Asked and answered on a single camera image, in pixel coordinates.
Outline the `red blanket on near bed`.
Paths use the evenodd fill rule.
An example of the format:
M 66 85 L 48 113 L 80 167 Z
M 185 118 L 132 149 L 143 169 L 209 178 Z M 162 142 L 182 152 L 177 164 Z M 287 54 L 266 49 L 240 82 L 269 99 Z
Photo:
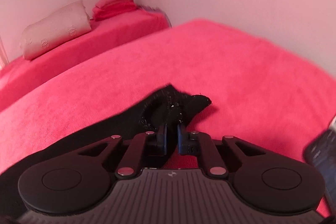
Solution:
M 335 79 L 305 60 L 206 20 L 124 44 L 50 79 L 1 112 L 1 215 L 26 211 L 29 166 L 177 112 L 191 130 L 234 135 L 301 160 L 335 116 Z

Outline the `dark phone device at edge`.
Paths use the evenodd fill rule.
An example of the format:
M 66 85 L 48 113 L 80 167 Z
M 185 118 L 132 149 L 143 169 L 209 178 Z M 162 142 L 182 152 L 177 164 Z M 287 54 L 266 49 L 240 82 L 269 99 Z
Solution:
M 306 146 L 303 156 L 308 164 L 322 174 L 326 202 L 335 214 L 335 117 L 329 127 Z

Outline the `red covered far bed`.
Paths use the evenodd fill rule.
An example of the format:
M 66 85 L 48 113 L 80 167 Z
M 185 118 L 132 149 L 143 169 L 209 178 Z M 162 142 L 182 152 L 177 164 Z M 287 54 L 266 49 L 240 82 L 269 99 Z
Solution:
M 162 12 L 138 9 L 91 22 L 92 31 L 29 61 L 17 58 L 1 70 L 1 110 L 68 69 L 112 48 L 170 27 Z

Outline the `beige embossed pillow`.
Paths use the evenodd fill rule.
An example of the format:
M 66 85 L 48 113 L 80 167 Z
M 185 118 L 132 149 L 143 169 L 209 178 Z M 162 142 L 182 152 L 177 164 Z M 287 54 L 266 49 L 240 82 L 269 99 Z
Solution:
M 33 60 L 91 31 L 83 1 L 76 1 L 27 26 L 22 32 L 23 58 Z

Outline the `folded red blanket stack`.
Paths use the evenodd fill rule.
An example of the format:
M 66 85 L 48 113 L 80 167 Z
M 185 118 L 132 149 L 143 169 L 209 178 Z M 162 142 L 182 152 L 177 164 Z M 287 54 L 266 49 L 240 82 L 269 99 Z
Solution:
M 101 21 L 137 9 L 134 0 L 99 0 L 92 9 L 93 19 Z

